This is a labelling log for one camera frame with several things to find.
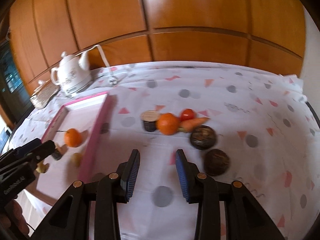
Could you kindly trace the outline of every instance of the cabinet door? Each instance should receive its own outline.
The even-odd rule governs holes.
[[[146,0],[153,28],[216,27],[248,32],[246,0]]]
[[[61,53],[78,51],[67,12],[66,0],[34,0],[34,16],[48,65],[58,62]]]
[[[139,0],[68,0],[80,49],[146,29]]]
[[[10,8],[11,47],[13,58],[24,83],[47,69],[36,27],[32,0],[16,0]]]
[[[154,34],[156,61],[191,60],[245,65],[248,40],[221,33],[174,32]]]
[[[300,75],[302,60],[273,46],[251,41],[249,67],[281,75]]]
[[[299,0],[250,0],[252,34],[303,57],[305,21]]]
[[[146,35],[114,41],[102,48],[111,66],[151,61]],[[105,66],[98,49],[89,51],[89,61],[91,69]]]

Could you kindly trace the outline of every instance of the carrot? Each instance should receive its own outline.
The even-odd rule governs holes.
[[[192,132],[194,130],[194,128],[205,123],[209,119],[210,118],[208,118],[208,117],[199,117],[199,118],[194,118],[194,119],[182,121],[180,123],[180,128],[178,128],[178,131],[185,132],[185,133]]]

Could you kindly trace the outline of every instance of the teapot lid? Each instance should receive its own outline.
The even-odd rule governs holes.
[[[59,66],[67,63],[68,61],[72,60],[75,56],[70,54],[68,55],[66,51],[62,52],[61,54],[62,59],[60,60]]]

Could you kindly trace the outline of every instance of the pink tray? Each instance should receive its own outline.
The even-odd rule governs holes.
[[[108,92],[102,92],[71,101],[60,108],[41,140],[58,143],[64,155],[59,161],[51,156],[44,160],[44,163],[49,163],[49,169],[37,175],[36,181],[27,188],[30,193],[53,205],[74,180],[79,179],[84,183],[90,181],[100,130],[110,108],[110,101]],[[82,132],[84,142],[77,148],[66,146],[64,133],[57,132],[70,128]],[[78,169],[70,160],[76,152],[83,153]]]

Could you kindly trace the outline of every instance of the white tablecloth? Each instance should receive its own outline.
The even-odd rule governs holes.
[[[94,173],[115,171],[133,148],[141,153],[133,197],[118,205],[122,239],[193,239],[197,205],[182,197],[173,156],[182,148],[203,171],[204,152],[189,144],[188,134],[144,131],[139,118],[146,110],[179,115],[185,108],[211,118],[206,125],[218,134],[214,148],[230,156],[230,169],[215,179],[242,181],[287,239],[302,239],[319,213],[320,175],[319,127],[305,104],[300,79],[203,62],[140,63],[113,70],[121,79],[115,88],[107,87],[104,69],[95,70],[93,75],[101,77],[76,98],[110,90],[117,100],[109,128],[101,131]],[[41,138],[70,100],[59,92],[45,109],[34,110],[11,147]],[[49,209],[37,205],[43,214]]]

